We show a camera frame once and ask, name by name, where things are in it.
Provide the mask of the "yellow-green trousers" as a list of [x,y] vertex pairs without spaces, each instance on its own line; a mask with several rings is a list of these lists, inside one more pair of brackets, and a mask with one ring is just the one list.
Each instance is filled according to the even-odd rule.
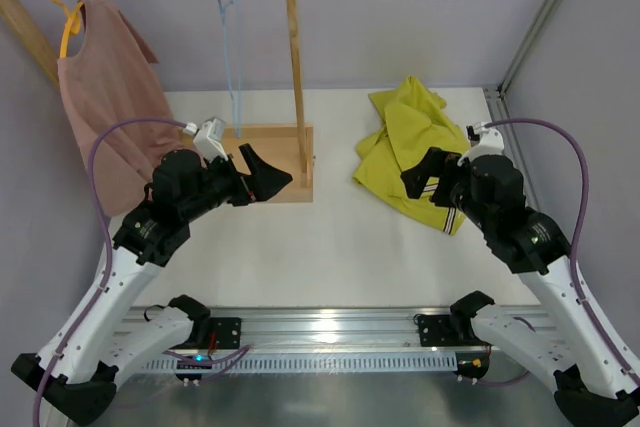
[[369,99],[382,124],[356,145],[361,162],[353,173],[354,181],[399,212],[455,235],[465,215],[431,202],[438,180],[430,179],[417,199],[408,197],[401,180],[401,173],[417,166],[431,147],[458,154],[470,148],[462,129],[445,114],[445,99],[414,76],[392,90],[371,93]]

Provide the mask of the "light blue wire hanger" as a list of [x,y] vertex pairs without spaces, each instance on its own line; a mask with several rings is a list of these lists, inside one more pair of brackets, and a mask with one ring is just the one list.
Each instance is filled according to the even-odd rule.
[[244,28],[240,0],[216,0],[222,24],[223,56],[231,101],[232,128],[243,137]]

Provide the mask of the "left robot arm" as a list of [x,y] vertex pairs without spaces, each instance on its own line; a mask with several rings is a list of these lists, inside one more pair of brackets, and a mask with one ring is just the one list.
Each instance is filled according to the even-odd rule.
[[265,202],[292,181],[248,144],[239,148],[248,173],[231,158],[203,160],[188,149],[166,154],[144,188],[143,201],[108,243],[105,266],[58,334],[37,353],[22,353],[11,371],[38,400],[79,426],[96,421],[117,390],[165,351],[198,344],[207,334],[209,309],[181,295],[121,343],[110,341],[133,301],[190,237],[189,225],[223,205]]

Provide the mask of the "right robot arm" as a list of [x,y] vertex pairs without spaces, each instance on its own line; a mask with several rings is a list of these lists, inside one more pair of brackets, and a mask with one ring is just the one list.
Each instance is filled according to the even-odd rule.
[[462,212],[483,234],[491,253],[540,301],[563,340],[557,346],[474,291],[455,302],[456,336],[504,351],[543,382],[574,426],[625,426],[639,415],[639,387],[632,376],[639,360],[608,322],[602,324],[623,357],[616,359],[588,314],[596,309],[581,275],[571,275],[570,247],[558,225],[526,204],[523,176],[503,155],[469,160],[430,148],[400,175],[416,199],[437,180],[431,202]]

